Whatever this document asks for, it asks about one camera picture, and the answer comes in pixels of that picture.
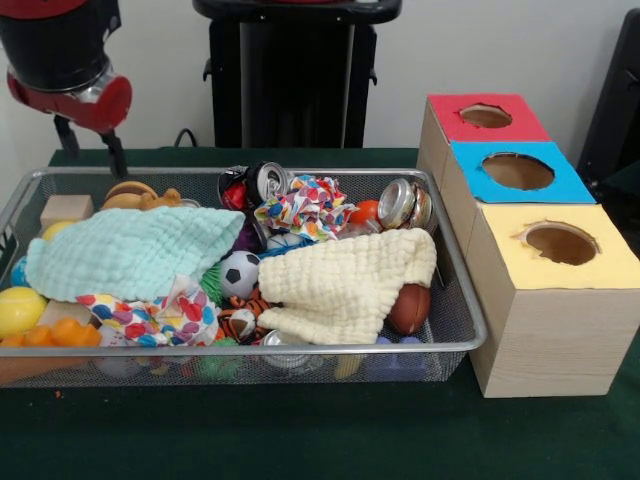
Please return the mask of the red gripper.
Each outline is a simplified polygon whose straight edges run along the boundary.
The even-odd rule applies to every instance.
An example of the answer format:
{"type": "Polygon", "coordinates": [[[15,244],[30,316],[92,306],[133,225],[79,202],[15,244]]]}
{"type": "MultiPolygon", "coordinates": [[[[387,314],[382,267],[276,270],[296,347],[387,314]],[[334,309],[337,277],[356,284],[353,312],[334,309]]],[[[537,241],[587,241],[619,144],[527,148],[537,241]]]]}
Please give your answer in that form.
{"type": "Polygon", "coordinates": [[[109,166],[115,178],[128,175],[127,162],[121,140],[114,129],[127,117],[132,102],[132,86],[120,75],[102,77],[103,83],[72,92],[45,92],[20,83],[12,74],[7,84],[13,98],[34,110],[53,114],[54,126],[66,154],[78,154],[79,144],[70,121],[78,126],[101,133],[107,147],[109,166]]]}

